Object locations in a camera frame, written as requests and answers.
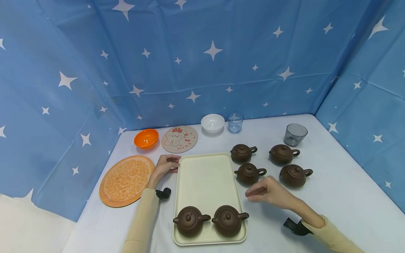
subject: clear glass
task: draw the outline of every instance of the clear glass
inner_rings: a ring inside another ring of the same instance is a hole
[[[228,129],[231,133],[238,133],[243,124],[243,115],[240,113],[231,113],[228,115]]]
[[[308,130],[305,126],[300,124],[290,124],[287,126],[286,135],[284,136],[284,142],[288,146],[296,147],[307,136]]]

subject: teapot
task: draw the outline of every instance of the teapot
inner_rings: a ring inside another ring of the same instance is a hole
[[[186,206],[173,219],[178,231],[185,237],[196,236],[203,228],[203,222],[209,221],[211,216],[202,215],[194,206]]]
[[[257,151],[256,147],[249,148],[245,144],[238,144],[232,148],[230,152],[230,157],[234,162],[242,164],[248,162],[252,157],[252,154],[255,153],[256,151]]]
[[[252,185],[259,181],[259,177],[267,173],[266,169],[257,169],[253,164],[243,164],[234,171],[238,180],[246,185]]]
[[[311,176],[313,170],[304,170],[296,164],[284,166],[280,171],[280,180],[290,187],[301,187],[305,184],[307,177]]]
[[[279,165],[289,164],[294,157],[297,157],[300,154],[298,149],[290,149],[289,146],[284,144],[275,145],[269,151],[270,160]]]
[[[216,210],[212,222],[222,236],[234,237],[241,230],[242,220],[247,218],[248,213],[239,213],[234,207],[225,205]]]

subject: hand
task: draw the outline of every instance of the hand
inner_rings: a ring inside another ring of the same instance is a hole
[[[180,158],[179,155],[161,155],[155,170],[149,178],[147,188],[155,189],[164,174],[177,173]]]
[[[245,196],[251,202],[268,202],[288,210],[292,210],[299,202],[299,199],[279,184],[273,176],[268,176],[252,185]]]

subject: teapot handle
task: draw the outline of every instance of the teapot handle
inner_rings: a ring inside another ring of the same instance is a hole
[[[211,219],[211,216],[209,216],[209,215],[200,215],[198,217],[199,221],[209,221],[210,219]]]
[[[249,214],[248,213],[240,213],[238,214],[238,218],[241,220],[247,219],[249,218]]]
[[[305,173],[305,176],[311,176],[312,175],[312,173],[313,173],[313,170],[311,170],[311,169],[307,169],[307,170],[304,170],[304,173]]]
[[[259,173],[259,176],[264,176],[267,173],[267,170],[262,168],[262,169],[258,169],[257,172]]]
[[[292,155],[293,155],[294,157],[298,156],[300,153],[301,153],[301,152],[300,152],[298,149],[293,149],[293,150],[292,150]]]
[[[256,146],[251,147],[251,148],[249,148],[249,149],[250,149],[250,151],[252,152],[252,154],[253,154],[253,153],[256,153],[256,151],[257,151]]]

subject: tray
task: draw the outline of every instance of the tray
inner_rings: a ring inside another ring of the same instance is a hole
[[[232,160],[227,153],[190,155],[180,159],[177,176],[175,217],[186,206],[195,206],[202,214],[214,217],[222,205],[235,207],[242,212],[241,199]],[[231,238],[221,236],[211,221],[204,222],[200,234],[187,238],[173,224],[173,240],[179,246],[243,242],[247,236],[245,221],[240,232]]]

